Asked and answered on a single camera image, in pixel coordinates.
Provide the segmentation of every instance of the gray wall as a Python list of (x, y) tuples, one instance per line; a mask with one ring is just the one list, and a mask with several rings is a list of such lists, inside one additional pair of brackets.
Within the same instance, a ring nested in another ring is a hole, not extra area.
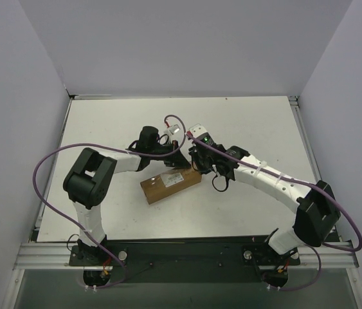
[(299, 95), (351, 0), (20, 0), (72, 94)]
[[(362, 231), (362, 0), (354, 0), (300, 97), (321, 174)], [(346, 222), (341, 232), (352, 235)], [(358, 254), (362, 276), (362, 251)]]
[[(56, 146), (67, 106), (66, 90), (20, 4), (0, 0), (0, 306), (39, 205), (33, 167)], [(48, 169), (41, 186), (47, 177)]]

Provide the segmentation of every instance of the purple cable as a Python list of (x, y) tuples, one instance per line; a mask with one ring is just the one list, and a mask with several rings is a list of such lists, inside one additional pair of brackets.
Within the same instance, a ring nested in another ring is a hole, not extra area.
[(283, 292), (294, 292), (294, 291), (299, 291), (299, 290), (302, 290), (303, 288), (307, 288), (308, 286), (311, 286), (313, 285), (315, 282), (318, 281), (318, 279), (321, 277), (321, 274), (322, 274), (322, 261), (321, 261), (321, 257), (318, 253), (318, 251), (314, 248), (314, 247), (311, 247), (311, 246), (308, 246), (308, 245), (305, 245), (306, 247), (310, 248), (311, 250), (313, 250), (316, 254), (316, 257), (318, 258), (318, 273), (316, 274), (315, 278), (311, 281), (309, 281), (308, 283), (305, 283), (303, 285), (299, 285), (299, 286), (294, 286), (292, 288), (277, 288), (276, 286), (273, 286), (273, 285), (269, 285), (271, 288), (273, 288), (274, 290), (278, 290), (278, 291), (283, 291)]
[(177, 151), (180, 150), (180, 148), (183, 146), (183, 144), (185, 143), (186, 140), (186, 127), (183, 123), (183, 121), (176, 115), (167, 115), (164, 118), (164, 122), (167, 123), (167, 119), (168, 118), (175, 118), (176, 120), (179, 121), (179, 123), (182, 126), (183, 132), (184, 132), (184, 136), (182, 139), (182, 142), (180, 143), (179, 147), (177, 149), (175, 149), (174, 151), (171, 151), (170, 153), (167, 154), (145, 154), (145, 153), (137, 153), (134, 151), (126, 151), (126, 150), (121, 150), (121, 149), (115, 149), (112, 147), (107, 147), (107, 146), (102, 146), (102, 145), (98, 145), (98, 144), (92, 144), (92, 143), (77, 143), (77, 144), (71, 144), (71, 145), (67, 145), (64, 147), (60, 147), (54, 151), (52, 151), (51, 153), (47, 154), (46, 156), (44, 156), (39, 162), (38, 164), (35, 166), (35, 169), (33, 170), (33, 174), (32, 174), (32, 184), (33, 184), (33, 190), (35, 190), (37, 196), (39, 197), (39, 199), (46, 205), (48, 206), (51, 210), (55, 211), (57, 214), (59, 214), (60, 216), (64, 217), (65, 219), (69, 220), (70, 222), (72, 222), (73, 224), (75, 224), (77, 227), (79, 227), (81, 230), (84, 231), (85, 235), (98, 247), (100, 247), (104, 252), (106, 252), (106, 254), (108, 254), (108, 256), (110, 256), (111, 258), (113, 258), (123, 269), (124, 269), (124, 276), (122, 279), (116, 281), (116, 282), (112, 282), (112, 283), (108, 283), (104, 286), (99, 286), (98, 288), (109, 288), (110, 286), (114, 286), (114, 285), (118, 285), (122, 282), (124, 282), (126, 280), (127, 277), (127, 269), (125, 267), (125, 265), (108, 249), (106, 249), (104, 246), (102, 246), (99, 242), (97, 242), (92, 235), (90, 235), (90, 233), (85, 231), (85, 227), (80, 224), (78, 221), (74, 220), (73, 218), (69, 217), (67, 214), (64, 214), (62, 211), (56, 209), (52, 204), (50, 204), (47, 200), (45, 200), (45, 197), (41, 194), (41, 192), (38, 189), (38, 185), (37, 185), (37, 173), (39, 170), (39, 167), (42, 165), (42, 163), (44, 163), (48, 158), (50, 158), (51, 156), (53, 156), (54, 154), (65, 150), (65, 149), (69, 149), (69, 148), (74, 148), (74, 147), (97, 147), (97, 148), (101, 148), (101, 149), (106, 149), (106, 150), (111, 150), (111, 151), (115, 151), (117, 153), (129, 153), (130, 155), (138, 155), (138, 156), (148, 156), (150, 158), (164, 158), (166, 156), (170, 156), (174, 153), (176, 153)]
[[(239, 159), (236, 159), (226, 153), (223, 153), (222, 151), (219, 151), (218, 149), (215, 149), (209, 145), (206, 145), (204, 142), (198, 140), (197, 138), (194, 138), (191, 134), (186, 134), (188, 138), (190, 138), (191, 140), (193, 140), (196, 144), (202, 145), (205, 148), (208, 148), (209, 150), (213, 151), (214, 153), (217, 153), (218, 155), (224, 156), (225, 158), (232, 160), (234, 162), (237, 162), (239, 164), (248, 166), (252, 169), (258, 169), (258, 166), (247, 163), (247, 162), (243, 162)], [(280, 175), (268, 171), (267, 169), (260, 169), (260, 171), (269, 174), (271, 176), (274, 176), (276, 178), (279, 178)], [(347, 251), (347, 252), (357, 252), (359, 250), (362, 249), (362, 234), (359, 231), (358, 227), (356, 226), (354, 220), (349, 216), (349, 214), (346, 212), (346, 210), (328, 193), (326, 193), (324, 190), (322, 190), (321, 188), (317, 187), (315, 184), (310, 183), (310, 182), (303, 182), (301, 180), (296, 180), (293, 178), (288, 178), (288, 177), (281, 177), (280, 179), (285, 180), (286, 182), (292, 182), (292, 183), (297, 183), (298, 185), (304, 185), (306, 187), (310, 187), (312, 190), (315, 190), (317, 192), (319, 192), (320, 194), (322, 194), (324, 197), (326, 197), (326, 199), (328, 199), (334, 206), (335, 208), (337, 208), (342, 215), (344, 215), (344, 217), (347, 219), (347, 221), (349, 222), (350, 226), (354, 229), (354, 232), (356, 233), (356, 236), (358, 237), (358, 246), (356, 248), (346, 248), (346, 247), (340, 247), (340, 246), (335, 246), (335, 245), (330, 245), (328, 243), (323, 243), (323, 245), (325, 245), (326, 247), (329, 248), (333, 248), (333, 249), (338, 249), (338, 250), (342, 250), (342, 251)]]

